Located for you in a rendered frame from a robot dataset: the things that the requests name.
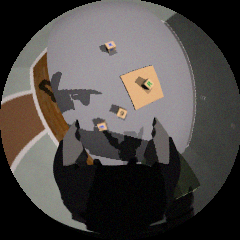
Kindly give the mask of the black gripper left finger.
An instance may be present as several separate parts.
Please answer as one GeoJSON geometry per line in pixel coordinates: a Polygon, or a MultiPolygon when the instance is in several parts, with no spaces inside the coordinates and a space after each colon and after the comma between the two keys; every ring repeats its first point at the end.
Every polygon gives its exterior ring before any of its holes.
{"type": "Polygon", "coordinates": [[[60,141],[53,162],[54,178],[63,201],[66,201],[65,184],[70,174],[77,168],[88,165],[88,155],[80,142],[79,128],[79,122],[75,120],[60,141]]]}

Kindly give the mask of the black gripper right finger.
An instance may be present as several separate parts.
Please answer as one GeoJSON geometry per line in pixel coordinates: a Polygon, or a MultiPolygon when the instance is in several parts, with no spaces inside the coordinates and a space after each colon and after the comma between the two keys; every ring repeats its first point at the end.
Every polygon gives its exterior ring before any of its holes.
{"type": "Polygon", "coordinates": [[[144,157],[146,164],[158,170],[168,186],[168,200],[173,200],[181,171],[179,154],[172,140],[157,117],[154,117],[152,139],[149,140],[144,157]],[[154,137],[154,138],[153,138],[154,137]]]}

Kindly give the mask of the tan square mat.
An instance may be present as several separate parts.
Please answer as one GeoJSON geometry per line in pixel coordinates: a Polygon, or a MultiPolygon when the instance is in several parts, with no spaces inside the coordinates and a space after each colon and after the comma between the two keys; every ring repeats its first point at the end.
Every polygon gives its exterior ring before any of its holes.
{"type": "Polygon", "coordinates": [[[120,76],[131,98],[135,110],[162,97],[162,89],[153,65],[120,76]],[[154,86],[146,90],[141,84],[149,78],[154,86]]]}

